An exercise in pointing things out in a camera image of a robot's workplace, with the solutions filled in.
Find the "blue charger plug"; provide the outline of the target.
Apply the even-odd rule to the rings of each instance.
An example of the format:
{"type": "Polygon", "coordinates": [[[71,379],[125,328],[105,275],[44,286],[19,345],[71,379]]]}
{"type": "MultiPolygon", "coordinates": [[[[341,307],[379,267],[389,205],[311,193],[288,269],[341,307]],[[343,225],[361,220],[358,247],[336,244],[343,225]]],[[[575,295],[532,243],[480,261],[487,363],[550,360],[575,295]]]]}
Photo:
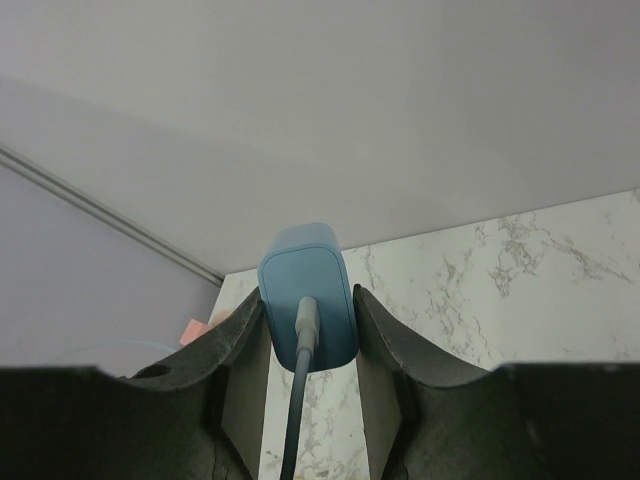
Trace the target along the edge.
{"type": "Polygon", "coordinates": [[[292,372],[299,351],[309,370],[350,363],[359,350],[350,282],[334,230],[308,223],[282,230],[261,260],[257,279],[276,357],[292,372]]]}

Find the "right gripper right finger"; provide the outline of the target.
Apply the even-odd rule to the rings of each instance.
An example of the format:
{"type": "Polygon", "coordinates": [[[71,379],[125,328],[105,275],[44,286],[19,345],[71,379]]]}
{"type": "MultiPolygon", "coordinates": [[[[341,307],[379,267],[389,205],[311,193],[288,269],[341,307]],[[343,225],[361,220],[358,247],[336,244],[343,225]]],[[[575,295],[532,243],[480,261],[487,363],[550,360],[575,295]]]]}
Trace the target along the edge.
{"type": "Polygon", "coordinates": [[[438,347],[360,285],[353,301],[371,478],[504,478],[504,373],[438,347]]]}

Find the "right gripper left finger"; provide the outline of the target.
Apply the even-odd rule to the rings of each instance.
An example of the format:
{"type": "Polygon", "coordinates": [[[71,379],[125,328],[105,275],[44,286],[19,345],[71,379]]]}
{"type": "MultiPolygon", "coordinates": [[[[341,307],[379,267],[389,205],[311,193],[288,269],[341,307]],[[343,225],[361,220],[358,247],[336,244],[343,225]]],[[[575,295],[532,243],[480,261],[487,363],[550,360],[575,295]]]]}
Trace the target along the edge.
{"type": "Polygon", "coordinates": [[[252,291],[197,340],[119,378],[134,400],[118,478],[256,478],[269,355],[266,307],[252,291]]]}

